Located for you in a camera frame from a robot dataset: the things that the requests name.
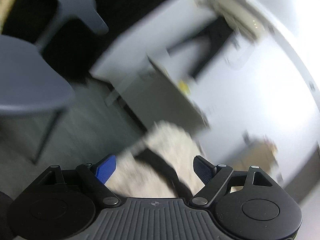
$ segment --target metal pivot screw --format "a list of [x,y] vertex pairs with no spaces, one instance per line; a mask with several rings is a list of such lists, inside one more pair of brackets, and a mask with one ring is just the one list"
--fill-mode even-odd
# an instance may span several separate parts
[[112,206],[119,203],[119,200],[116,197],[105,197],[102,202],[106,205]]
[[315,85],[312,82],[309,83],[309,86],[310,86],[311,91],[316,90]]
[[192,202],[197,206],[203,206],[208,203],[207,199],[205,199],[204,197],[195,197],[192,199]]
[[275,34],[275,30],[274,30],[274,28],[273,28],[272,26],[269,26],[269,31],[270,31],[270,33],[271,33],[272,35]]
[[239,50],[241,48],[237,39],[233,39],[232,44],[236,50]]

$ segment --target round joint cap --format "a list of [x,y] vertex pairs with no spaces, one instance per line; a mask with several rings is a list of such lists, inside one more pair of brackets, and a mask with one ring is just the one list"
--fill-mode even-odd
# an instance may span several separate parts
[[112,206],[119,203],[119,200],[116,197],[105,197],[102,202],[106,205]]
[[195,197],[192,199],[192,202],[197,206],[203,206],[208,203],[207,199],[205,199],[204,197]]

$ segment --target fluffy white rug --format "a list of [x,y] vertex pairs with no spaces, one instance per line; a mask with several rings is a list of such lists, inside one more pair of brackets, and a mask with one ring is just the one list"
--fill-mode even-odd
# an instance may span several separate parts
[[133,158],[146,147],[160,155],[176,170],[180,181],[189,186],[193,195],[204,186],[193,171],[193,158],[201,155],[196,143],[182,128],[160,122],[117,158],[116,171],[105,184],[111,191],[130,197],[176,197],[149,165],[136,162]]

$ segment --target gray floor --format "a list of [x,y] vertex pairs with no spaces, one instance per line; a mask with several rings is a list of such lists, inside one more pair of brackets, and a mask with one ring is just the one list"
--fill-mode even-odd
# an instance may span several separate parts
[[55,129],[37,165],[30,162],[52,113],[0,119],[0,191],[16,198],[49,165],[74,169],[121,152],[142,132],[116,103],[107,107],[105,84],[73,85],[76,100]]

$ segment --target gray chair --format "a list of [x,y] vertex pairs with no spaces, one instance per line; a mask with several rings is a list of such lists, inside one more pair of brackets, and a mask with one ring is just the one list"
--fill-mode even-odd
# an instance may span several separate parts
[[36,157],[41,153],[74,91],[29,42],[0,35],[0,116],[29,115],[54,110]]
[[57,0],[58,10],[47,28],[36,41],[39,51],[43,51],[52,37],[62,25],[72,19],[78,18],[95,34],[105,34],[109,28],[96,11],[95,0]]

